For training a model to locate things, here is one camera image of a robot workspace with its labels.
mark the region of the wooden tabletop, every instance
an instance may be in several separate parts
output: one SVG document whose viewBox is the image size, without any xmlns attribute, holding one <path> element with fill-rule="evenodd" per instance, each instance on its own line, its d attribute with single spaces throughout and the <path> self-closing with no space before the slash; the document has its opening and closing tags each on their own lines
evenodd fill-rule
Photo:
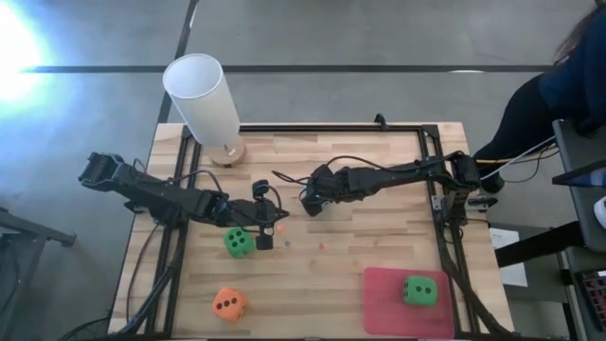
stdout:
<svg viewBox="0 0 606 341">
<path fill-rule="evenodd" d="M 461 123 L 437 125 L 444 153 L 468 151 Z M 158 126 L 149 174 L 158 178 L 173 176 L 182 129 L 181 124 Z M 240 260 L 231 258 L 223 245 L 225 229 L 190 223 L 173 337 L 370 337 L 362 323 L 361 274 L 365 268 L 440 270 L 424 183 L 385 189 L 362 202 L 328 205 L 312 218 L 298 201 L 301 187 L 271 174 L 276 170 L 293 178 L 309 176 L 321 163 L 342 154 L 385 166 L 411 162 L 420 158 L 416 134 L 243 133 L 242 137 L 247 147 L 242 164 L 233 169 L 217 168 L 203 153 L 200 168 L 217 174 L 232 199 L 252 200 L 252 183 L 268 179 L 291 216 L 280 222 L 284 231 L 276 233 L 274 250 L 256 251 Z M 336 171 L 345 165 L 362 164 L 338 160 L 331 167 Z M 205 174 L 198 176 L 196 187 L 214 189 Z M 479 213 L 469 216 L 484 218 Z M 126 293 L 134 263 L 153 227 L 147 215 L 139 215 L 134 221 L 110 332 L 126 323 Z M 470 222 L 464 228 L 463 244 L 472 287 L 497 320 L 512 331 L 489 230 L 480 222 Z M 131 316 L 152 287 L 161 229 L 152 237 L 140 266 L 131 298 Z M 223 287 L 241 291 L 250 300 L 246 314 L 235 324 L 212 313 L 211 302 Z M 159 309 L 161 319 L 156 324 L 160 328 L 166 295 L 164 298 Z M 465 305 L 458 291 L 456 299 L 465 331 Z"/>
</svg>

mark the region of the green dice on red mat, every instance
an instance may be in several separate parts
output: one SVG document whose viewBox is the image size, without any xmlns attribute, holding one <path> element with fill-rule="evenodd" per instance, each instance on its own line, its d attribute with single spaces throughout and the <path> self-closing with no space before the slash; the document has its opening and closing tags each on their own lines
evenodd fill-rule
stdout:
<svg viewBox="0 0 606 341">
<path fill-rule="evenodd" d="M 255 250 L 253 237 L 241 227 L 235 227 L 227 231 L 223 236 L 223 242 L 233 258 L 242 258 Z"/>
<path fill-rule="evenodd" d="M 424 276 L 409 276 L 404 282 L 404 302 L 410 305 L 435 306 L 437 302 L 436 282 Z"/>
</svg>

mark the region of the orange die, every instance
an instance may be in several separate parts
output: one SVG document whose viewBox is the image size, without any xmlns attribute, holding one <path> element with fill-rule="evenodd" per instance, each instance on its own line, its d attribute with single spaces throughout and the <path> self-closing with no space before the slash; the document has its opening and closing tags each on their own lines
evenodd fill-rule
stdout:
<svg viewBox="0 0 606 341">
<path fill-rule="evenodd" d="M 222 288 L 212 301 L 212 312 L 218 317 L 236 322 L 244 314 L 248 298 L 233 289 Z"/>
</svg>

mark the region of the person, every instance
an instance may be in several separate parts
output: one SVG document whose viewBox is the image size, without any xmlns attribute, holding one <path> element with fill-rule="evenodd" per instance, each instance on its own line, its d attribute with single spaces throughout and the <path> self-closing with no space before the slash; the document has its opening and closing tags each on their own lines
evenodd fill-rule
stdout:
<svg viewBox="0 0 606 341">
<path fill-rule="evenodd" d="M 533 152 L 543 150 L 546 146 L 539 145 L 553 136 L 551 124 L 558 118 L 571 119 L 584 131 L 606 125 L 605 3 L 580 20 L 561 43 L 554 68 L 522 85 L 509 100 L 494 138 L 474 155 L 485 178 L 482 189 L 501 190 L 505 181 L 496 172 L 503 165 L 499 160 L 535 146 Z"/>
</svg>

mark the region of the lamp base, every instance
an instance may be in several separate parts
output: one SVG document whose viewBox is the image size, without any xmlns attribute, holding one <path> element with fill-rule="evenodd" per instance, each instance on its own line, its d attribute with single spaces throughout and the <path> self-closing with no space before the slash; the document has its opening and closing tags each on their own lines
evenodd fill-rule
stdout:
<svg viewBox="0 0 606 341">
<path fill-rule="evenodd" d="M 246 145 L 244 139 L 238 136 L 236 141 L 221 147 L 205 146 L 203 153 L 208 155 L 212 163 L 221 167 L 235 167 L 246 156 Z"/>
</svg>

